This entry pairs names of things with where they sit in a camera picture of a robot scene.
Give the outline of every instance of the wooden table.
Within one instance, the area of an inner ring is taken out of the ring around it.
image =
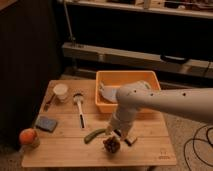
[[[49,110],[43,111],[44,103],[51,97],[57,83],[65,83],[70,88],[70,99],[65,104],[54,99]],[[80,128],[77,106],[72,96],[83,91],[82,105],[86,128]],[[38,116],[56,119],[58,126],[53,133],[37,130],[41,144],[24,155],[23,167],[115,167],[115,166],[156,166],[175,165],[176,157],[168,135],[163,115],[151,111],[140,113],[132,128],[138,136],[137,142],[127,146],[121,142],[121,149],[109,155],[103,148],[106,136],[100,135],[89,144],[83,138],[95,129],[105,128],[110,114],[102,114],[94,102],[94,80],[53,80],[47,88]]]

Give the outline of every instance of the cucumber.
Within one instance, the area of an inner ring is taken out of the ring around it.
[[[106,131],[106,129],[97,129],[97,130],[91,132],[86,137],[84,137],[84,143],[88,144],[90,141],[92,141],[99,134],[105,133],[105,131]]]

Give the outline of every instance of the black cable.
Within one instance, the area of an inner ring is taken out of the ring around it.
[[[197,150],[196,150],[196,148],[195,148],[195,141],[205,142],[205,143],[207,143],[208,145],[210,145],[210,146],[213,148],[213,143],[211,142],[211,140],[210,140],[210,138],[209,138],[209,132],[210,132],[211,130],[213,130],[213,127],[208,128],[207,131],[206,131],[206,139],[207,139],[207,140],[201,139],[201,138],[197,138],[197,134],[200,132],[200,130],[203,129],[203,128],[205,128],[205,127],[208,127],[208,126],[210,126],[210,125],[204,125],[204,126],[198,128],[198,129],[196,130],[196,132],[195,132],[193,138],[188,139],[188,140],[185,142],[185,144],[184,144],[184,148],[183,148],[184,160],[185,160],[186,165],[187,165],[187,167],[188,167],[188,169],[189,169],[190,171],[191,171],[191,168],[190,168],[189,163],[188,163],[188,161],[187,161],[187,159],[186,159],[186,146],[187,146],[187,144],[188,144],[189,142],[191,142],[191,141],[193,142],[193,152],[195,153],[196,157],[197,157],[201,162],[205,163],[207,166],[213,167],[213,164],[206,162],[205,160],[203,160],[203,159],[198,155]]]
[[[213,148],[213,143],[211,142],[210,138],[209,138],[209,132],[213,130],[213,127],[209,128],[207,131],[206,131],[206,139],[208,141],[208,143],[212,146]]]

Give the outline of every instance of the dark wall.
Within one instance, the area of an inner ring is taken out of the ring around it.
[[[212,19],[78,5],[68,10],[78,43],[213,61]]]
[[[0,139],[18,134],[38,113],[49,80],[61,73],[51,0],[19,0],[0,11]]]

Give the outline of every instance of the brush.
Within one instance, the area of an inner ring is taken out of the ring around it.
[[[84,101],[83,94],[81,94],[81,93],[75,93],[73,95],[73,101],[78,106],[81,128],[84,128],[85,124],[84,124],[84,117],[83,117],[83,112],[82,112],[82,107],[81,107],[81,104]]]

